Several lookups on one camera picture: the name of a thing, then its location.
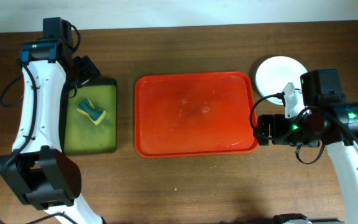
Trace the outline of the green and yellow sponge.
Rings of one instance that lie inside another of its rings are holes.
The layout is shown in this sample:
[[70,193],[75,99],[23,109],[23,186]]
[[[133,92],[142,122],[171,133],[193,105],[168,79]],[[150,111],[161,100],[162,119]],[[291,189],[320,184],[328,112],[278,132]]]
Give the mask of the green and yellow sponge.
[[88,98],[81,100],[76,106],[76,110],[79,113],[87,116],[89,120],[95,125],[101,123],[107,115],[105,110],[96,108]]

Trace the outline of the white plate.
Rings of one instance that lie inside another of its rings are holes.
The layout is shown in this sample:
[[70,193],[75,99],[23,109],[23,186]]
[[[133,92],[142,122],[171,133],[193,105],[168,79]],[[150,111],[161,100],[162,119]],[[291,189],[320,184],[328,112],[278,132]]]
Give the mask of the white plate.
[[301,89],[300,77],[306,67],[294,58],[274,56],[264,60],[255,73],[255,85],[262,97],[281,93],[288,83]]

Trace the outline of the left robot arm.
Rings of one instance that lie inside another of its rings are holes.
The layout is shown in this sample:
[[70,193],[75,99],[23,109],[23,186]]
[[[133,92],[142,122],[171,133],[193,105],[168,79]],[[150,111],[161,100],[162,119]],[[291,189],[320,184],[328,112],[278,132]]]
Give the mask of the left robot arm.
[[103,223],[81,194],[81,173],[63,153],[70,91],[100,76],[87,57],[77,57],[78,29],[59,18],[43,20],[43,36],[25,43],[19,63],[24,81],[22,114],[10,154],[0,156],[0,177],[21,204],[61,223]]

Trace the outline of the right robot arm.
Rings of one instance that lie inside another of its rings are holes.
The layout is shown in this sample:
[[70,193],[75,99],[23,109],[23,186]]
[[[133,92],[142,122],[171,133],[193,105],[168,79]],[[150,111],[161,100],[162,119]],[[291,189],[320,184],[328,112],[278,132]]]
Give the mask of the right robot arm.
[[348,223],[358,223],[358,102],[343,93],[336,69],[313,70],[273,97],[282,100],[284,114],[255,116],[250,126],[261,146],[270,143],[295,148],[319,147],[327,152],[336,171]]

